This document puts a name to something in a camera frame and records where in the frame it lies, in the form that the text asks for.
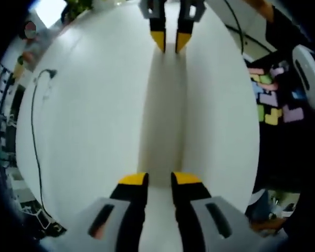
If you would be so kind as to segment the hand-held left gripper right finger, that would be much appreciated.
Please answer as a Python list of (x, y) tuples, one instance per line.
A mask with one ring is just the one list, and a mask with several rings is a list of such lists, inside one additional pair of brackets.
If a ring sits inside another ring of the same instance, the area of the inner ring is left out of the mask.
[(171, 188), (184, 251), (260, 251), (263, 238), (244, 213), (212, 197), (195, 175), (173, 172)]

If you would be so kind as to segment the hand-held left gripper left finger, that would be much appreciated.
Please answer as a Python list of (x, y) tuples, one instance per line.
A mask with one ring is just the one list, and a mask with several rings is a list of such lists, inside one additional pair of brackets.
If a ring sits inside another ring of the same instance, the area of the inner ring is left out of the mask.
[(138, 251), (148, 185), (148, 173), (127, 175), (83, 210), (70, 228), (70, 251)]

